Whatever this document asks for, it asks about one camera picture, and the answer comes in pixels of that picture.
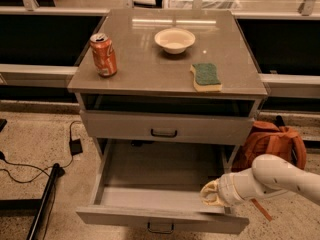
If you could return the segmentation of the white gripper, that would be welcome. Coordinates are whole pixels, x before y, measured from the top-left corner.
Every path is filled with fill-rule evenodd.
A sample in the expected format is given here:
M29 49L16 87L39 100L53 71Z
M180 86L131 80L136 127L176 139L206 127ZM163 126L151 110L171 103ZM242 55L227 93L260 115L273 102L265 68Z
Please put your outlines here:
M209 194L202 198L202 202L208 206L241 204L253 198L253 183L251 171L224 174L218 180L210 181L202 187L200 193Z

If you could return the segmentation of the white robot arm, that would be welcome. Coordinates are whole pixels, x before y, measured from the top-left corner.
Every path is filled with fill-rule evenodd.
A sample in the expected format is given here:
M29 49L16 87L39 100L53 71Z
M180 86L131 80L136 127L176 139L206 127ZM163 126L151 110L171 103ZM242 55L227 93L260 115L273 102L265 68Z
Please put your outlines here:
M320 205L320 176L275 155L264 154L240 172L226 173L200 191L210 206L233 206L251 199L268 199L294 192Z

